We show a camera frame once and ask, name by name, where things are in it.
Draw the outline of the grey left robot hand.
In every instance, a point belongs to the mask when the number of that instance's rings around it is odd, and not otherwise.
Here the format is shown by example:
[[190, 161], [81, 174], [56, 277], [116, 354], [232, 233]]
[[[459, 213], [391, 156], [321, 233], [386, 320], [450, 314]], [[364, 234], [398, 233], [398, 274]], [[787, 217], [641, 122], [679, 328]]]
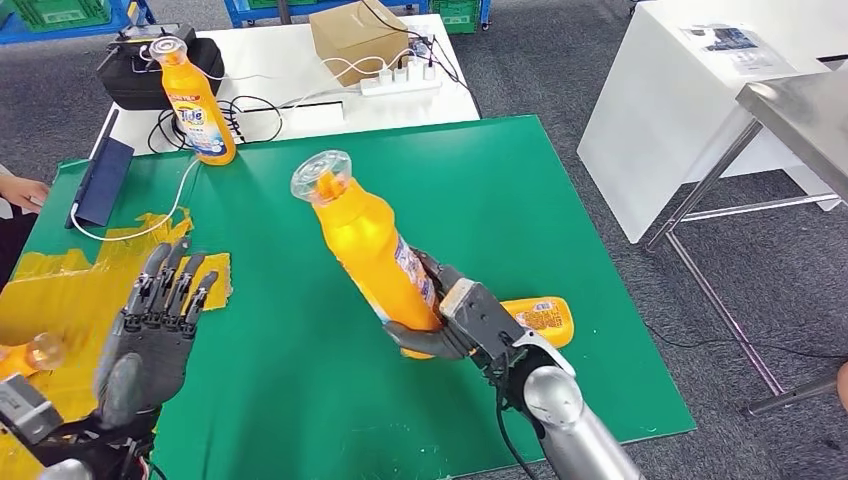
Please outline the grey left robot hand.
[[206, 256], [193, 254], [181, 265], [191, 243], [184, 236], [157, 245], [115, 317], [95, 377], [94, 415], [104, 428], [158, 409], [184, 385], [199, 318], [218, 279], [210, 271], [192, 285]]

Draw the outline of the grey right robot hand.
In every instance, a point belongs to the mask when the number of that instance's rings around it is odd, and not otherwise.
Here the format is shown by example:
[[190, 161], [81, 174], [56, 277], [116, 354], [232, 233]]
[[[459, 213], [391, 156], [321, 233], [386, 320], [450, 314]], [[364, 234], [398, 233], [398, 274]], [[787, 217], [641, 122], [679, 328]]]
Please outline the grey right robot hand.
[[440, 263], [423, 250], [412, 248], [412, 251], [419, 258], [435, 287], [437, 327], [434, 330], [414, 330], [401, 323], [389, 321], [383, 326], [383, 330], [399, 347], [413, 352], [451, 360], [472, 355], [476, 344], [453, 320], [447, 319], [439, 311], [441, 301], [460, 279], [461, 274], [453, 266]]

